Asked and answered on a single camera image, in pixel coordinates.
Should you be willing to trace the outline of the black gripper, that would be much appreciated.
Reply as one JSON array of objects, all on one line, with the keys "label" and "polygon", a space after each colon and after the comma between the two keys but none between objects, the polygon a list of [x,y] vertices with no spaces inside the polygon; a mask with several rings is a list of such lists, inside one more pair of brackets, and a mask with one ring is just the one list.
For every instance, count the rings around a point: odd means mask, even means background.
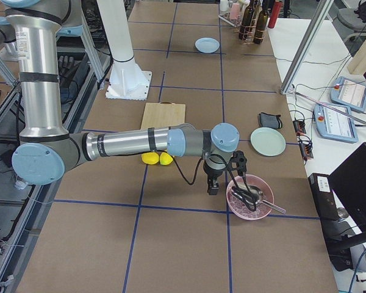
[{"label": "black gripper", "polygon": [[211,159],[206,159],[203,165],[203,170],[207,175],[207,193],[209,195],[217,195],[219,191],[218,178],[225,170],[224,163],[218,163]]}]

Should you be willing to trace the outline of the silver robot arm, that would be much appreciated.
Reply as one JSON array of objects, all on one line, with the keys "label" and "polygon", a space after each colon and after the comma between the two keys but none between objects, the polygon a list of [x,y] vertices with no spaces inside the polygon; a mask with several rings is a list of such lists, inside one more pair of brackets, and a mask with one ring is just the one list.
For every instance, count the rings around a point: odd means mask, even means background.
[{"label": "silver robot arm", "polygon": [[239,132],[228,123],[210,131],[182,124],[110,134],[72,134],[62,123],[56,37],[81,19],[79,1],[6,1],[5,18],[14,27],[20,66],[25,127],[12,156],[15,173],[30,184],[46,185],[65,172],[100,157],[165,151],[197,156],[207,174],[208,193],[239,155]]}]

